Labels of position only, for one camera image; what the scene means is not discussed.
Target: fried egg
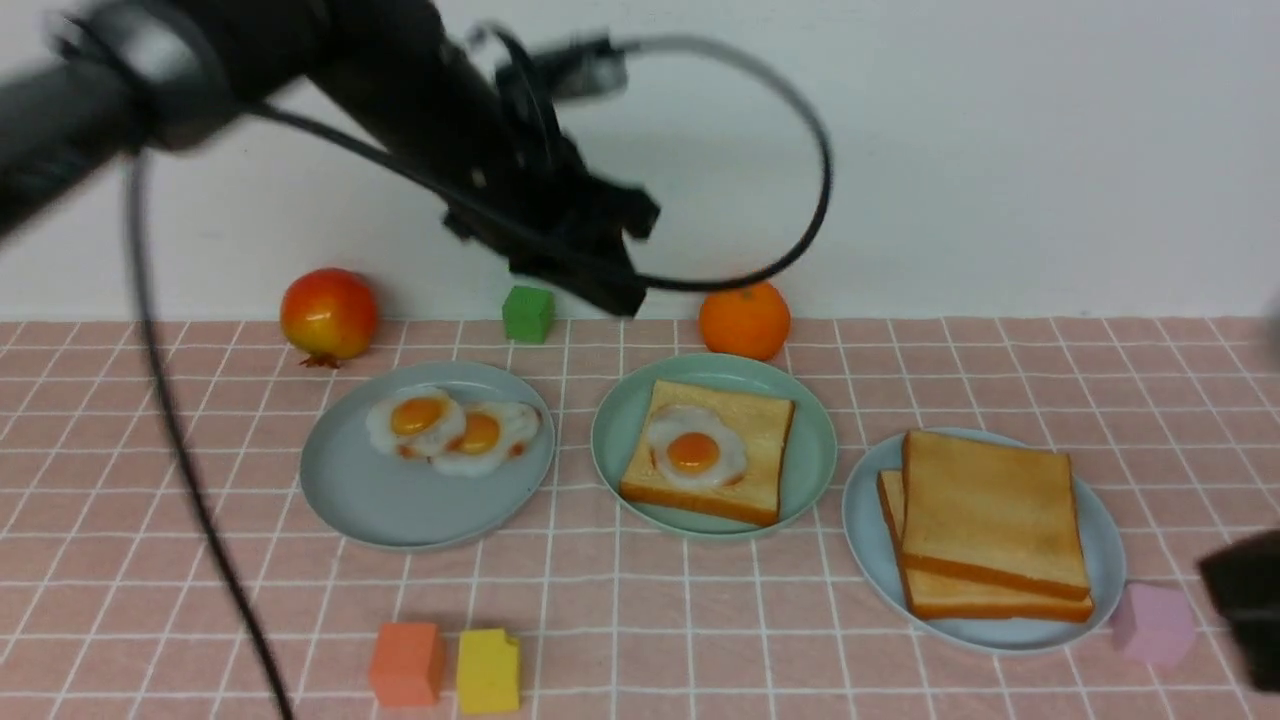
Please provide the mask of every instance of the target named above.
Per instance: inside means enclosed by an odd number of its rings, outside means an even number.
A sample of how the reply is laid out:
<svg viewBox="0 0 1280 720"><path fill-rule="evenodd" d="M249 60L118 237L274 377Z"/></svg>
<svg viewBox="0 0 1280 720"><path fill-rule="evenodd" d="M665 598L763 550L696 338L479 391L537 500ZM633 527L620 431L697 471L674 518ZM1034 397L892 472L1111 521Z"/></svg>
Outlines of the fried egg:
<svg viewBox="0 0 1280 720"><path fill-rule="evenodd" d="M438 387L415 387L380 400L365 416L369 442L383 455L431 457L466 430L462 406Z"/></svg>
<svg viewBox="0 0 1280 720"><path fill-rule="evenodd" d="M705 407L668 405L653 414L645 437L658 473L676 487L717 488L746 473L746 443Z"/></svg>
<svg viewBox="0 0 1280 720"><path fill-rule="evenodd" d="M466 430L447 452L433 456L442 475L480 478L524 455L538 436L541 414L524 402L476 402L466 406Z"/></svg>

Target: toast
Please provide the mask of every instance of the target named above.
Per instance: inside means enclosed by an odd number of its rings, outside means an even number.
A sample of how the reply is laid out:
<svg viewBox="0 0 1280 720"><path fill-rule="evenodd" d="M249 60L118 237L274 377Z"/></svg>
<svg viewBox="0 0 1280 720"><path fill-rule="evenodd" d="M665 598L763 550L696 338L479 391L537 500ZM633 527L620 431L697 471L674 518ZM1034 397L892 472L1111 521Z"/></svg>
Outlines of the toast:
<svg viewBox="0 0 1280 720"><path fill-rule="evenodd" d="M881 470L877 486L881 511L884 514L884 524L893 541L893 553L899 559L906 607L920 620L1025 618L1029 620L1084 623L1093 616L1092 597L1074 601L1060 600L905 568L902 565L902 527L906 520L906 496L902 489L902 473L900 470Z"/></svg>
<svg viewBox="0 0 1280 720"><path fill-rule="evenodd" d="M662 474L648 430L654 413L673 405L710 410L741 438L746 468L736 480L721 487L690 489L671 483ZM795 402L787 398L657 380L644 429L618 484L618 495L627 502L676 507L759 527L773 525L778 521L782 460L794 416Z"/></svg>
<svg viewBox="0 0 1280 720"><path fill-rule="evenodd" d="M902 479L909 570L1089 597L1068 455L911 430Z"/></svg>

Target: pink cube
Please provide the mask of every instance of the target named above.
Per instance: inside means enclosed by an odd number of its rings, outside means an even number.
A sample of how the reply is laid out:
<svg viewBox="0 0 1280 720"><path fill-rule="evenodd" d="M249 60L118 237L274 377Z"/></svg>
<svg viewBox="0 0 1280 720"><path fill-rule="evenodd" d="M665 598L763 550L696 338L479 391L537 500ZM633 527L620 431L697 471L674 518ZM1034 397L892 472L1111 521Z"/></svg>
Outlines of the pink cube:
<svg viewBox="0 0 1280 720"><path fill-rule="evenodd" d="M1171 666L1196 644L1196 616L1181 592L1129 583L1111 618L1111 633L1125 657Z"/></svg>

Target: egg white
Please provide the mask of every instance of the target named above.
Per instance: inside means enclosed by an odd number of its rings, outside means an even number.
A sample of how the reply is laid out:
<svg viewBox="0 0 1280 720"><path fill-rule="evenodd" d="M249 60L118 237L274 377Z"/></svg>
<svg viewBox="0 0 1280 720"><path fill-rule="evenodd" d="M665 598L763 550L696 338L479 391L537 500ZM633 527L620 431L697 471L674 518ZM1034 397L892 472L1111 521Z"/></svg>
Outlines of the egg white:
<svg viewBox="0 0 1280 720"><path fill-rule="evenodd" d="M541 414L524 402L475 402L466 413L484 413L498 421L498 441L489 450L470 455L451 450L431 457L431 466L442 475L483 478L511 460L511 450L527 446L541 428Z"/></svg>
<svg viewBox="0 0 1280 720"><path fill-rule="evenodd" d="M429 428L412 436L397 436L392 432L392 414L401 402L413 397L435 397L444 402L444 414ZM462 405L442 388L425 386L401 391L392 397L379 400L365 416L365 429L374 450L383 455L401 456L401 448L412 450L419 457L439 455L466 430L467 419Z"/></svg>
<svg viewBox="0 0 1280 720"><path fill-rule="evenodd" d="M677 469L667 448L680 436L703 433L719 447L719 457L700 473ZM668 405L653 414L645 432L658 473L671 484L685 489L709 489L736 482L746 473L746 443L719 415L696 405Z"/></svg>

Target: pink tablecloth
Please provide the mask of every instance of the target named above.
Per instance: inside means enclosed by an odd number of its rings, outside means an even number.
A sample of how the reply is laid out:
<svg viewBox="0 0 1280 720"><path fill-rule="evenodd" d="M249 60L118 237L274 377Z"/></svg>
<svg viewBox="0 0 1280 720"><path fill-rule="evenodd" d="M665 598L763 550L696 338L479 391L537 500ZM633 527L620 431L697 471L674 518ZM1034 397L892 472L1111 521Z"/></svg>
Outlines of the pink tablecloth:
<svg viewBox="0 0 1280 720"><path fill-rule="evenodd" d="M202 557L124 324L0 325L0 717L270 717ZM300 717L380 715L374 634L429 619L522 638L522 716L541 720L1263 720L1194 575L1203 552L1280 520L1280 377L1257 324L1221 320L803 320L785 356L841 436L817 511L755 543L686 543L620 509L588 455L626 372L698 351L691 323L562 323L512 348L492 322L387 328L342 372L297 366L270 323L165 328L180 406ZM480 543L406 557L343 542L296 489L320 410L396 365L471 359L558 409L543 489ZM1184 588L1190 657L1152 671L1098 632L993 661L913 632L860 577L840 492L863 450L969 425L1070 450L1123 528L1134 578Z"/></svg>

